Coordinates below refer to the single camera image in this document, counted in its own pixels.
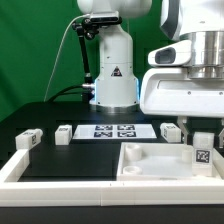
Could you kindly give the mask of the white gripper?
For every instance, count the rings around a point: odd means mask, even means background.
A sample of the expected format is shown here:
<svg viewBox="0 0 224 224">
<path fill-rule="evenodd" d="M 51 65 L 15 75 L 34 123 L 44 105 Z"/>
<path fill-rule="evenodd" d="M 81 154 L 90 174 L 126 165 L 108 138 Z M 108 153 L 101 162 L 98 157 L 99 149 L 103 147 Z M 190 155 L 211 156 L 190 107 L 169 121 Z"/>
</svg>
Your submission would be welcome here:
<svg viewBox="0 0 224 224">
<path fill-rule="evenodd" d="M 142 80 L 140 109 L 148 115 L 179 116 L 183 143 L 191 145 L 188 118 L 221 118 L 216 145 L 224 147 L 224 80 L 194 79 L 185 65 L 192 58 L 192 42 L 183 40 L 148 54 L 152 66 Z"/>
</svg>

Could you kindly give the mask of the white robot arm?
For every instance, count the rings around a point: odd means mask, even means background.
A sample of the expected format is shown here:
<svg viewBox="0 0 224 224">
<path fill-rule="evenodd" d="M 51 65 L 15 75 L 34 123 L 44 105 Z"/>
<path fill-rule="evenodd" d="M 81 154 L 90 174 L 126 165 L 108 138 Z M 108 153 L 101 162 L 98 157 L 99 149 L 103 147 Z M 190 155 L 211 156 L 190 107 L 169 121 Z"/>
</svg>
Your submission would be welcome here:
<svg viewBox="0 0 224 224">
<path fill-rule="evenodd" d="M 172 43 L 149 53 L 151 68 L 138 80 L 133 40 L 121 20 L 146 15 L 152 1 L 77 0 L 84 36 L 100 37 L 91 107 L 224 120 L 224 0 L 162 0 L 160 29 Z"/>
</svg>

